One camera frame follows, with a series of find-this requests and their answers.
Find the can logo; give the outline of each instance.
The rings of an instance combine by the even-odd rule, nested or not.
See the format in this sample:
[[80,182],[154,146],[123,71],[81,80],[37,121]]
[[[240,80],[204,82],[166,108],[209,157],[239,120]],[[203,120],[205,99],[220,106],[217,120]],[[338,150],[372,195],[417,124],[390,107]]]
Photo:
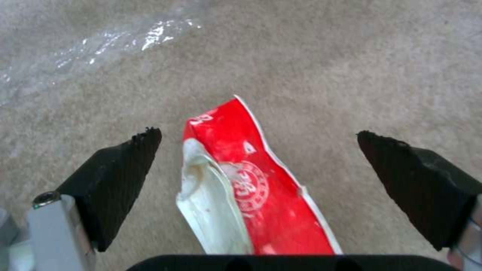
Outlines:
[[253,163],[220,163],[234,189],[241,212],[255,211],[263,206],[268,198],[269,186],[264,173]]

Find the screw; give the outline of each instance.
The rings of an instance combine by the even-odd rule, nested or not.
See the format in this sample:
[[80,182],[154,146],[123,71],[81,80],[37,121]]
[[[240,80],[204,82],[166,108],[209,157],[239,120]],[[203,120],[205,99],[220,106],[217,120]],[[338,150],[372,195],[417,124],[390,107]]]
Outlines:
[[40,207],[47,206],[51,203],[54,203],[56,201],[60,200],[60,193],[57,191],[49,191],[42,193],[38,195],[33,201],[32,201],[32,207],[34,209],[39,209]]

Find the carpeted floor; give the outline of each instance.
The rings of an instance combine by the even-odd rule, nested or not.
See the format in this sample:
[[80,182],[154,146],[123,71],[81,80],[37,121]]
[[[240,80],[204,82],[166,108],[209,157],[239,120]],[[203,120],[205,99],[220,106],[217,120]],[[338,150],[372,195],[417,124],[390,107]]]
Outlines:
[[[158,14],[196,27],[146,48],[115,43]],[[144,188],[97,269],[202,253],[174,203],[184,123],[238,94],[344,252],[444,259],[386,195],[355,134],[435,150],[482,178],[481,29],[479,0],[2,1],[0,206],[22,221],[97,149],[158,126]],[[101,37],[114,39],[104,58],[102,46],[80,53]],[[79,61],[49,68],[72,44]]]

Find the beige carpet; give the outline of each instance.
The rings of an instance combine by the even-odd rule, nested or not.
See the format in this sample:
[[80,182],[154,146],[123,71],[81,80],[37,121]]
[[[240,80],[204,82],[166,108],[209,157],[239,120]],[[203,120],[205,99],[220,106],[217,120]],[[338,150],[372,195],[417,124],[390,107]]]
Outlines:
[[[48,66],[70,44],[157,14],[196,27]],[[435,150],[482,179],[481,29],[480,0],[2,1],[0,206],[22,221],[97,149],[158,126],[144,188],[97,269],[202,253],[174,204],[184,122],[238,94],[346,253],[444,259],[386,195],[355,134]]]

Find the clear plastic sheet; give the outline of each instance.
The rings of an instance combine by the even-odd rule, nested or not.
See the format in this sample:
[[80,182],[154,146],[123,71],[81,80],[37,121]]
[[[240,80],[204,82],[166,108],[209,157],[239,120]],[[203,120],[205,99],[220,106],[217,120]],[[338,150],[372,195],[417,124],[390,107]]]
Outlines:
[[0,106],[202,28],[207,2],[120,1],[0,3]]

